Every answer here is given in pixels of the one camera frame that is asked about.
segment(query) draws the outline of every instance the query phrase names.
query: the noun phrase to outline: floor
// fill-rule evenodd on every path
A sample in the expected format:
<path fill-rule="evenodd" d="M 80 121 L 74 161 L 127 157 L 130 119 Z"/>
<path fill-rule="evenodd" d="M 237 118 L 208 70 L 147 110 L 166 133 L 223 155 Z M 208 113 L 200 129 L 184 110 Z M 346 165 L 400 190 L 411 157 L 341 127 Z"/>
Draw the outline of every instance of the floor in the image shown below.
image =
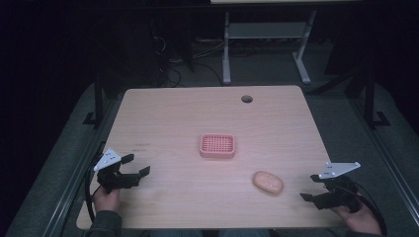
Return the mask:
<path fill-rule="evenodd" d="M 198 43 L 194 54 L 213 48 L 215 44 Z M 297 85 L 308 92 L 327 83 L 335 76 L 323 74 L 331 42 L 311 42 L 303 61 L 312 83 L 304 85 L 293 64 L 292 52 L 297 41 L 246 42 L 237 44 L 230 58 L 231 85 Z M 165 86 L 221 86 L 221 54 L 216 51 L 194 60 L 194 71 L 183 63 L 170 64 L 169 80 Z M 377 203 L 388 228 L 388 236 L 419 236 L 416 211 L 419 197 L 419 137 L 397 110 L 391 96 L 376 87 L 376 111 L 383 112 L 391 126 L 370 129 L 363 120 L 362 94 L 348 99 L 345 81 L 321 95 L 306 95 L 314 120 L 332 162 L 359 162 L 362 168 L 349 174 L 361 184 Z M 82 236 L 75 225 L 83 197 L 83 175 L 86 163 L 100 142 L 106 140 L 123 95 L 105 99 L 105 118 L 94 129 L 83 125 L 85 116 L 94 111 L 93 86 L 80 98 L 66 127 L 53 148 L 42 173 L 30 191 L 7 236 Z M 59 190 L 62 192 L 45 192 Z M 343 236 L 346 228 L 337 229 L 278 229 L 282 237 Z M 123 236 L 141 236 L 141 230 L 124 230 Z"/>

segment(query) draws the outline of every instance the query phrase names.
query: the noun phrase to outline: person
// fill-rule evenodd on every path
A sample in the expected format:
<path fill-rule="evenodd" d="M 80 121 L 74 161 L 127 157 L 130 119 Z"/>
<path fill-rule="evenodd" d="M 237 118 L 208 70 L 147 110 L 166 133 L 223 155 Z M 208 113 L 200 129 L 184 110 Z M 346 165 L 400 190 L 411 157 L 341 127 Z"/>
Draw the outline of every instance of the person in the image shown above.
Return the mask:
<path fill-rule="evenodd" d="M 121 236 L 122 219 L 118 215 L 120 206 L 120 190 L 112 190 L 109 194 L 100 187 L 93 195 L 96 218 L 87 237 L 117 237 Z M 346 237 L 377 237 L 381 231 L 377 220 L 370 209 L 361 203 L 361 209 L 350 213 L 345 206 L 331 208 L 347 224 L 350 231 Z M 156 230 L 151 231 L 151 237 L 189 236 L 202 237 L 199 230 Z M 220 230 L 219 237 L 269 237 L 269 230 L 263 229 L 226 229 Z"/>

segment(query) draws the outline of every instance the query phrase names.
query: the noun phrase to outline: dark background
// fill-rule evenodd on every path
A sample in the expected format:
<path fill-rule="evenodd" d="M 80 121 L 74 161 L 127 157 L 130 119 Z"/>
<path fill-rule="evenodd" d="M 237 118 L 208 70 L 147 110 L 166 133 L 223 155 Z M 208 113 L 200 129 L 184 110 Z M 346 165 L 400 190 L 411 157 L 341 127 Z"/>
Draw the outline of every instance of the dark background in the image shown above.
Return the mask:
<path fill-rule="evenodd" d="M 3 151 L 0 235 L 13 221 L 77 100 L 98 75 L 104 79 L 109 96 L 129 87 L 161 84 L 156 63 L 161 66 L 165 62 L 153 57 L 155 44 L 148 25 L 155 14 L 86 15 L 79 4 L 0 1 Z M 355 66 L 365 57 L 365 49 L 372 47 L 377 59 L 377 81 L 391 93 L 419 133 L 418 8 L 414 0 L 381 0 L 366 1 L 363 8 L 346 14 L 320 11 L 314 26 L 322 28 L 314 28 L 312 37 L 335 41 L 336 50 L 327 72 L 332 74 Z M 161 36 L 168 38 L 170 46 L 188 60 L 190 40 L 195 35 L 219 37 L 222 17 L 220 13 L 204 17 L 171 13 L 157 17 L 155 26 Z M 144 35 L 138 40 L 146 49 L 138 54 L 127 53 L 132 42 L 121 30 L 132 25 Z M 96 39 L 100 39 L 105 49 Z M 122 58 L 129 69 L 109 57 L 109 52 Z M 131 79 L 138 74 L 141 80 Z"/>

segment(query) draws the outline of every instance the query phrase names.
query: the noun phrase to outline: metal frame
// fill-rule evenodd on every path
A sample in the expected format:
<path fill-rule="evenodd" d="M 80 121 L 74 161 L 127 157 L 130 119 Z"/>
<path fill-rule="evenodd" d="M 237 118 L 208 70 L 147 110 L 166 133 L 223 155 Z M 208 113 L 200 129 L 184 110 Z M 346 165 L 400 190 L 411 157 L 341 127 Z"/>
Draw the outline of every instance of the metal frame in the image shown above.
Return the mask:
<path fill-rule="evenodd" d="M 64 192 L 56 203 L 53 215 L 51 216 L 42 237 L 60 236 L 65 222 L 67 221 L 71 205 L 77 195 L 83 179 L 85 178 L 85 172 L 88 169 L 91 160 L 97 154 L 97 147 L 100 147 L 102 143 L 108 139 L 114 123 L 116 114 L 115 111 L 117 111 L 118 108 L 119 105 L 113 101 L 110 101 L 105 105 L 105 115 L 103 116 L 102 122 L 98 124 L 97 128 L 92 129 L 90 139 L 86 144 L 70 179 L 67 182 Z"/>
<path fill-rule="evenodd" d="M 94 124 L 95 129 L 101 124 L 103 119 L 103 94 L 102 94 L 102 84 L 100 77 L 96 78 L 95 84 L 95 112 L 87 114 L 84 118 L 83 124 Z"/>
<path fill-rule="evenodd" d="M 222 55 L 223 84 L 229 85 L 231 83 L 231 71 L 228 55 L 228 47 L 230 44 L 229 39 L 301 39 L 301 45 L 299 46 L 298 51 L 293 52 L 293 60 L 295 62 L 302 83 L 310 84 L 311 81 L 307 70 L 305 69 L 304 63 L 302 62 L 302 56 L 304 54 L 305 47 L 307 46 L 316 12 L 316 10 L 312 10 L 307 22 L 305 23 L 259 23 L 257 24 L 259 29 L 254 29 L 255 31 L 258 31 L 255 33 L 251 33 L 250 31 L 243 33 L 242 31 L 242 29 L 246 27 L 253 27 L 255 24 L 230 24 L 229 13 L 226 12 L 224 25 L 224 53 Z M 298 27 L 301 26 L 301 24 L 303 24 L 304 27 L 302 31 L 299 31 Z"/>

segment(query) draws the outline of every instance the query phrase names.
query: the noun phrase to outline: hole in table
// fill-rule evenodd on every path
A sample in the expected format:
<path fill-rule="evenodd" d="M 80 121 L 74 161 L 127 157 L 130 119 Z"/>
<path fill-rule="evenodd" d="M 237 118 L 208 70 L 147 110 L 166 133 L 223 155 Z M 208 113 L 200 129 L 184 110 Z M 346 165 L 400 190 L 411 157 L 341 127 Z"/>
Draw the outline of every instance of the hole in table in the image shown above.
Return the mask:
<path fill-rule="evenodd" d="M 249 103 L 252 103 L 253 97 L 251 97 L 251 96 L 242 96 L 241 97 L 241 101 L 243 103 L 249 104 Z"/>

